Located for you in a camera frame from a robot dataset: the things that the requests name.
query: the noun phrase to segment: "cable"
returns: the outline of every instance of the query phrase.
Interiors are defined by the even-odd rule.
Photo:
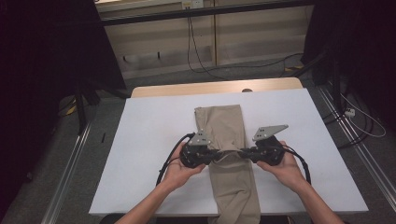
[[[354,98],[354,100],[358,104],[358,107],[361,109],[361,104],[359,104],[359,101],[355,98],[355,96],[353,94],[352,94],[352,97]],[[374,124],[373,122],[370,122],[370,124],[369,124],[369,126],[370,126],[369,131],[368,131],[369,133],[373,131],[373,128],[374,128],[373,124]],[[366,128],[367,128],[367,117],[364,117],[364,128],[363,128],[363,130],[366,130]],[[343,144],[342,146],[337,147],[337,148],[338,149],[343,149],[343,148],[347,148],[347,147],[352,147],[352,146],[362,142],[364,139],[367,138],[367,136],[368,136],[368,134],[366,134],[364,132],[361,132],[356,138],[354,138],[350,142],[348,142],[346,144]]]
[[[304,158],[301,157],[292,147],[289,147],[289,146],[284,146],[284,147],[288,148],[288,149],[284,149],[286,152],[289,152],[291,155],[297,157],[300,160],[301,164],[303,165],[304,171],[305,171],[306,182],[308,182],[310,185],[312,185],[311,184],[311,174],[309,173],[308,163],[306,163]]]
[[[367,133],[366,131],[362,130],[358,125],[356,125],[356,124],[352,121],[351,118],[349,118],[349,121],[350,121],[357,129],[361,130],[362,132],[364,132],[364,133],[366,133],[366,134],[368,134],[368,135],[370,135],[370,136],[372,136],[372,137],[383,137],[383,136],[385,136],[385,134],[387,134],[387,130],[385,130],[385,128],[384,128],[378,121],[376,121],[376,119],[374,119],[373,117],[371,117],[370,115],[366,114],[365,112],[363,112],[362,110],[360,110],[359,108],[357,108],[355,105],[353,105],[352,103],[350,103],[350,102],[348,101],[348,99],[347,99],[343,94],[341,94],[341,96],[342,96],[350,105],[352,105],[355,109],[357,109],[357,110],[360,111],[363,115],[365,115],[366,117],[368,117],[369,119],[371,119],[372,121],[374,121],[376,124],[378,124],[378,126],[382,128],[382,130],[384,131],[384,133],[382,133],[382,134],[380,134],[380,135],[375,135],[375,134]]]
[[[190,28],[191,28],[192,42],[194,43],[195,53],[196,53],[196,55],[197,55],[197,57],[198,57],[198,62],[199,62],[199,64],[201,65],[201,67],[205,70],[206,73],[208,73],[208,74],[209,74],[210,76],[212,76],[212,77],[217,77],[217,78],[220,78],[220,79],[223,79],[223,80],[228,80],[228,79],[225,78],[225,77],[219,77],[219,76],[215,76],[215,75],[213,75],[213,74],[210,74],[209,71],[207,71],[206,68],[204,68],[204,66],[202,65],[202,62],[201,62],[201,58],[199,57],[199,54],[198,54],[197,45],[196,45],[196,43],[195,43],[194,30],[193,30],[193,27],[192,27],[191,18],[188,17],[187,19],[188,19],[188,21],[189,21],[189,50],[188,50],[188,53],[187,53],[187,61],[188,61],[188,63],[189,63],[189,67],[190,67],[191,71],[192,71],[192,72],[196,72],[196,71],[194,71],[194,70],[192,69],[191,64],[190,64],[190,42],[191,42],[191,38],[190,38]]]
[[[291,54],[291,55],[289,55],[289,56],[286,56],[284,59],[282,59],[282,61],[283,61],[283,70],[282,70],[282,73],[280,74],[279,77],[282,77],[282,76],[285,74],[286,60],[287,60],[288,58],[291,58],[291,57],[296,56],[296,55],[303,55],[303,53]]]
[[[342,107],[343,107],[344,109],[343,109],[342,113],[340,113],[339,115],[337,115],[334,119],[328,120],[328,121],[324,122],[325,125],[331,124],[331,123],[333,123],[333,122],[335,122],[335,121],[341,119],[341,118],[345,115],[345,112],[346,112],[346,110],[347,110],[347,102],[344,101],[343,103],[344,103],[344,104],[342,105]],[[326,119],[326,118],[329,117],[331,114],[325,116],[325,117],[322,118],[322,119]]]
[[[198,54],[198,50],[197,50],[196,42],[195,42],[195,37],[194,37],[194,31],[193,31],[193,27],[192,27],[192,21],[191,21],[191,18],[190,18],[190,17],[188,17],[188,21],[189,21],[189,49],[188,49],[188,53],[187,53],[187,61],[188,61],[190,70],[191,70],[192,72],[194,72],[194,73],[208,73],[208,74],[209,74],[210,76],[212,76],[212,77],[218,77],[218,76],[214,76],[213,74],[210,74],[209,72],[214,71],[214,70],[219,70],[219,69],[228,69],[228,68],[260,68],[260,67],[266,67],[266,66],[270,66],[270,65],[277,64],[277,63],[285,62],[288,58],[291,58],[291,57],[293,57],[293,56],[303,55],[303,53],[291,54],[291,55],[286,56],[285,58],[283,58],[283,59],[281,59],[281,60],[279,60],[279,61],[276,61],[276,62],[274,62],[274,63],[268,63],[268,64],[261,64],[261,65],[222,66],[222,67],[213,67],[213,68],[207,69],[207,68],[205,68],[205,67],[202,65],[201,59],[200,59],[199,54]],[[204,71],[197,71],[197,70],[194,70],[194,69],[191,67],[191,62],[190,62],[190,48],[191,48],[190,42],[191,42],[191,36],[192,36],[192,41],[193,41],[194,48],[195,48],[195,53],[196,53],[196,55],[197,55],[197,57],[198,57],[198,61],[199,61],[200,65],[201,65],[201,67],[204,69]]]
[[[178,140],[178,142],[175,144],[174,148],[172,149],[171,153],[169,154],[168,158],[163,163],[163,168],[160,170],[160,174],[158,175],[157,183],[155,186],[158,186],[161,183],[161,181],[163,180],[163,174],[165,173],[165,170],[168,167],[169,163],[171,161],[175,160],[175,159],[171,160],[171,158],[172,158],[172,155],[174,154],[175,150],[177,149],[178,145],[180,145],[180,143],[186,138],[193,138],[194,135],[195,135],[195,133],[188,133],[188,134],[184,135],[183,137],[181,137],[180,140]]]

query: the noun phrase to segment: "metal frame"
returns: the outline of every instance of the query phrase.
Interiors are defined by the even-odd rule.
[[[337,118],[340,114],[336,111],[335,106],[332,104],[332,95],[327,90],[319,89],[319,93],[323,100],[325,101],[327,107],[331,111],[335,111],[334,117]],[[356,137],[359,137],[358,133],[352,127],[347,119],[340,119],[338,121],[341,129],[344,134],[348,138],[349,141],[353,140]],[[379,166],[378,162],[374,159],[373,155],[368,150],[367,146],[361,142],[354,146],[356,153],[358,153],[361,161],[366,166],[370,175],[372,176],[375,183],[381,189],[385,198],[388,200],[389,205],[393,208],[393,211],[396,212],[396,188],[392,181],[388,178],[388,176],[384,173],[384,171]]]
[[[55,193],[53,194],[49,206],[47,208],[46,214],[44,215],[41,223],[42,224],[53,224],[56,222],[59,213],[61,212],[62,205],[64,203],[64,199],[66,197],[68,188],[70,186],[72,177],[74,172],[76,171],[76,167],[78,165],[78,160],[81,155],[81,152],[85,146],[85,142],[88,139],[88,135],[90,133],[90,129],[92,126],[92,121],[96,115],[96,107],[90,110],[89,120],[85,129],[82,130],[82,133],[78,136],[76,144],[73,148],[70,159],[64,168],[64,173],[59,181],[58,187],[56,188]]]
[[[219,14],[229,14],[236,12],[259,11],[267,9],[285,8],[285,7],[304,7],[314,5],[316,0],[277,0],[265,3],[244,4],[227,7],[204,7],[189,10],[178,10],[170,12],[153,13],[147,15],[127,16],[127,17],[114,17],[103,19],[101,21],[81,21],[58,23],[56,27],[59,28],[84,28],[93,26],[112,26],[122,25],[129,23],[145,22],[145,21],[164,21],[188,17],[201,17]]]

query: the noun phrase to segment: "human hand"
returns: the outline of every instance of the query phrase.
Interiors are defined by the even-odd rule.
[[[187,182],[187,180],[189,180],[192,175],[201,173],[201,171],[205,168],[205,164],[201,164],[193,169],[183,165],[179,156],[184,144],[186,143],[183,142],[178,145],[170,159],[171,162],[169,163],[165,177],[163,178],[162,183],[168,185],[171,190],[180,188]]]
[[[279,142],[283,146],[286,145],[286,142],[284,141]],[[285,153],[280,164],[276,166],[270,166],[264,161],[257,161],[257,165],[260,166],[264,171],[268,171],[273,174],[277,180],[280,181],[280,183],[290,188],[294,192],[297,192],[299,187],[307,183],[301,173],[299,166],[297,165],[297,161],[294,159],[294,156],[288,152]]]

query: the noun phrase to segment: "wrist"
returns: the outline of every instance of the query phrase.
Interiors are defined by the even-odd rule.
[[[297,185],[295,185],[292,190],[300,197],[304,197],[305,195],[309,194],[313,188],[308,182],[302,180]]]
[[[305,193],[307,190],[310,190],[311,188],[312,186],[308,182],[306,182],[305,179],[302,179],[294,183],[290,189],[300,195]]]
[[[163,182],[161,182],[157,188],[166,193],[166,194],[170,194],[172,191],[174,191],[177,187],[173,184],[170,183],[170,181],[164,180]]]

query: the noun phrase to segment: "white board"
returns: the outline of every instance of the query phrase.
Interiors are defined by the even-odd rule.
[[[305,158],[312,184],[330,208],[347,213],[368,210],[308,91],[287,90],[128,99],[90,214],[126,213],[144,199],[175,143],[197,131],[194,108],[213,105],[241,105],[247,139],[259,127],[288,124],[276,138]],[[305,211],[298,196],[271,174],[256,164],[253,172],[262,214]],[[207,167],[171,193],[157,211],[158,216],[217,213]]]

